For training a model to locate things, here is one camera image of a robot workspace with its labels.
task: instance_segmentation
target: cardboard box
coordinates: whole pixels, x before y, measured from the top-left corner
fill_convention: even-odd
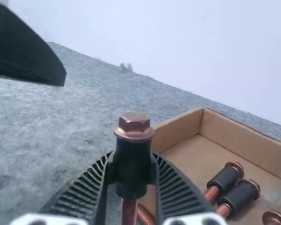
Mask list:
[[[266,195],[281,188],[281,142],[244,126],[210,109],[197,108],[155,126],[152,151],[161,154],[181,170],[201,191],[226,162],[244,166],[245,179],[260,185],[260,198],[250,204],[231,225],[262,224],[271,206]],[[155,187],[149,186],[140,199],[155,215]]]

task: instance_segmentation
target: gray carpet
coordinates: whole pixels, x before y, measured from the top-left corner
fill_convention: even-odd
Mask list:
[[[73,175],[113,150],[113,129],[126,111],[147,112],[158,123],[197,106],[210,107],[281,141],[280,125],[50,46],[67,70],[64,87],[0,78],[0,225],[38,211]],[[119,224],[113,189],[108,213],[106,224]]]

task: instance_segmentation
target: bolt shaft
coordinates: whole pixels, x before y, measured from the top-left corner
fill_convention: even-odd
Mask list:
[[[137,219],[143,225],[156,225],[153,216],[149,213],[149,211],[145,207],[143,207],[140,204],[137,207]]]
[[[227,218],[231,213],[231,207],[228,204],[223,203],[218,206],[215,211],[222,217]]]
[[[136,225],[138,200],[122,198],[121,225]]]
[[[207,189],[207,191],[204,193],[204,196],[210,201],[213,202],[217,196],[219,195],[220,190],[217,186],[211,186]]]

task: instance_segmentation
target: black plastic object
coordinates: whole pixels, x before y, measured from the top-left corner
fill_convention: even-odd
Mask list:
[[[166,218],[188,214],[215,212],[199,189],[172,163],[157,154],[156,212],[157,224]]]
[[[156,187],[157,225],[169,217],[215,212],[198,188],[173,164],[151,153],[148,184]],[[114,153],[108,153],[74,177],[40,213],[84,218],[89,225],[104,225],[107,187],[118,180]]]
[[[151,139],[144,142],[129,142],[117,138],[114,155],[116,167],[116,193],[121,198],[136,200],[147,192],[150,177]]]
[[[207,189],[211,186],[217,186],[220,190],[219,196],[224,195],[240,179],[239,172],[231,166],[225,166],[208,183]]]
[[[102,156],[60,191],[40,210],[40,213],[84,218],[89,225],[104,225],[108,176],[106,174],[112,153]]]
[[[259,195],[260,187],[258,184],[254,185],[249,180],[241,180],[233,190],[218,199],[217,205],[228,204],[232,210],[230,216],[235,216],[236,213],[258,199]]]
[[[66,70],[30,27],[0,4],[0,75],[64,86]]]

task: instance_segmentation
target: bolt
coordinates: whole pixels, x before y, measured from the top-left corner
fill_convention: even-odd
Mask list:
[[[143,225],[156,225],[154,217],[140,204],[137,207],[137,219]]]
[[[137,199],[147,192],[154,133],[148,115],[140,112],[123,114],[114,130],[117,147],[113,163],[117,168],[116,193],[122,198],[121,225],[136,224]]]
[[[216,212],[224,218],[238,213],[249,203],[260,196],[259,184],[253,180],[241,180],[238,185],[225,196],[218,199]]]
[[[127,200],[122,198],[121,203],[121,225],[136,225],[138,200]]]
[[[267,211],[262,216],[264,225],[281,225],[281,212]]]
[[[222,205],[218,206],[215,211],[222,217],[227,218],[232,212],[232,209],[228,204],[223,203]]]
[[[227,162],[208,183],[204,196],[213,202],[219,195],[228,192],[235,183],[244,177],[244,168],[238,162]]]
[[[150,127],[147,114],[140,112],[127,112],[119,118],[118,127],[114,134],[129,142],[143,142],[151,139],[155,131]]]

